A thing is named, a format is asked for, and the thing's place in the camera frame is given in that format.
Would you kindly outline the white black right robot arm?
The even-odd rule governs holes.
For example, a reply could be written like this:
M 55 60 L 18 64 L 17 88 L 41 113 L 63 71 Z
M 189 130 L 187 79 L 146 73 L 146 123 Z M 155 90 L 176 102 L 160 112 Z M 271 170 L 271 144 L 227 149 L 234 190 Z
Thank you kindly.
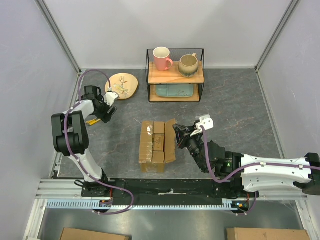
M 235 197 L 269 190 L 301 190 L 320 194 L 320 156 L 308 153 L 299 158 L 265 158 L 227 151 L 207 138 L 206 129 L 174 124 L 179 149 L 186 148 L 199 169 L 213 181 L 227 186 Z

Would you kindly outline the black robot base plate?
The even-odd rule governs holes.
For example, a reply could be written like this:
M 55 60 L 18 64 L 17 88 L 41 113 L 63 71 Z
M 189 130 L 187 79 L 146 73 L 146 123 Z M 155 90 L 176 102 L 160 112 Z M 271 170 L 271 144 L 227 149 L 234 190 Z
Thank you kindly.
M 74 184 L 82 188 L 81 196 L 108 198 L 116 204 L 220 204 L 223 199 L 254 199 L 258 192 L 249 193 L 239 185 L 216 183 L 210 179 L 114 179 L 116 189 L 97 182 L 79 179 Z

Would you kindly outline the yellow utility knife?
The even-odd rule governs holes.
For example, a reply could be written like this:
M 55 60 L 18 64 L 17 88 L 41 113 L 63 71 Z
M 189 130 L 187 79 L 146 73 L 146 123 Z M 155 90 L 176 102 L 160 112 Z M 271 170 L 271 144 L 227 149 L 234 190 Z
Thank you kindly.
M 92 126 L 92 125 L 94 125 L 94 124 L 96 124 L 96 123 L 98 123 L 100 121 L 101 121 L 101 119 L 96 118 L 96 119 L 92 119 L 92 120 L 86 121 L 86 124 L 89 125 L 89 126 Z

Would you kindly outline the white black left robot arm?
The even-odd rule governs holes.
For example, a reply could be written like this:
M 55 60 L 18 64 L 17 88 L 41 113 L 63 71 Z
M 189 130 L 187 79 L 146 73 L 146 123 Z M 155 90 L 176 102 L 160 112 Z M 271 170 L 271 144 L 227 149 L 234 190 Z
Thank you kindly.
M 94 160 L 89 150 L 89 135 L 85 120 L 95 116 L 108 123 L 117 108 L 114 106 L 119 95 L 108 89 L 106 94 L 97 86 L 86 86 L 84 95 L 73 107 L 51 117 L 53 146 L 56 152 L 71 159 L 84 176 L 86 183 L 93 183 L 92 191 L 99 197 L 106 196 L 110 185 L 106 174 Z

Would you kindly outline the brown cardboard express box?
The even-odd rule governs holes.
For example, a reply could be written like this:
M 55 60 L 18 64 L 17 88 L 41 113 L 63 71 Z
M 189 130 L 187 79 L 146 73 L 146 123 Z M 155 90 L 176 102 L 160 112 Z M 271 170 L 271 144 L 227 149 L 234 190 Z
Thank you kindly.
M 142 122 L 139 144 L 139 164 L 143 173 L 163 173 L 166 164 L 176 160 L 175 119 L 167 122 Z M 164 152 L 153 151 L 153 134 L 164 134 Z

